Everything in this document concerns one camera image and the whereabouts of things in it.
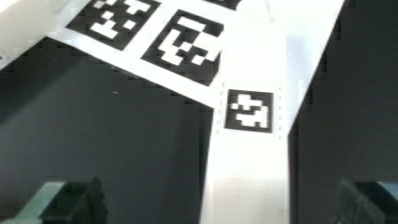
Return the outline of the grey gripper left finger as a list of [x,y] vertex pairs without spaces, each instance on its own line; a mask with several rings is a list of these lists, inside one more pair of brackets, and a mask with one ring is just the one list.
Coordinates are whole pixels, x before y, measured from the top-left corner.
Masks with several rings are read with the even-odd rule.
[[99,178],[46,182],[5,224],[108,224]]

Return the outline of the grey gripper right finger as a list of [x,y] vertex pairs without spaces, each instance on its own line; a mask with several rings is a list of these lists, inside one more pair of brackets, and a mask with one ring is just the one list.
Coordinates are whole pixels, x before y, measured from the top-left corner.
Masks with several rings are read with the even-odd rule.
[[398,182],[341,180],[332,224],[398,224]]

